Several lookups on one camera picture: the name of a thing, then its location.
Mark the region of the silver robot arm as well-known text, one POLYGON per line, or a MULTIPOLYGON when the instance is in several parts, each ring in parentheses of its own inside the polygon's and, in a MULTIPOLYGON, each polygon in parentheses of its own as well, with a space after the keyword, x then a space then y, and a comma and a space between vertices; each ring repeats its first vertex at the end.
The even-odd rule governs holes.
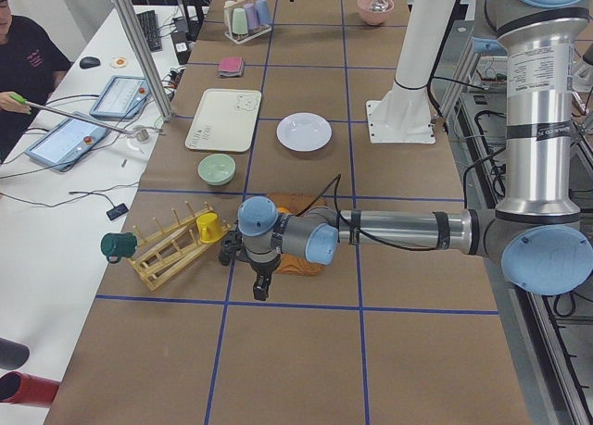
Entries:
POLYGON ((340 242, 401 250, 457 249, 497 263, 527 292, 564 294, 592 270, 592 246, 569 196, 574 136, 574 40, 589 19, 589 0, 476 0, 473 40, 507 54, 506 191, 491 210, 428 214, 314 207, 280 212, 265 197, 239 207, 241 247, 265 300, 282 255, 327 265, 340 242))

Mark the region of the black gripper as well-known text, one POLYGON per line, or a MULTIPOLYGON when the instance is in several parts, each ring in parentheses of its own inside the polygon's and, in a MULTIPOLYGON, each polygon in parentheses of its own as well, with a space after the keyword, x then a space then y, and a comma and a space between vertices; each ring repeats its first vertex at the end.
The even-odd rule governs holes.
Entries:
POLYGON ((233 260, 248 263, 257 274, 253 284, 254 298, 258 301, 269 298, 272 274, 281 263, 280 255, 276 254, 274 258, 264 258, 262 261, 255 260, 247 254, 240 231, 231 230, 221 239, 218 260, 223 266, 229 266, 233 260))

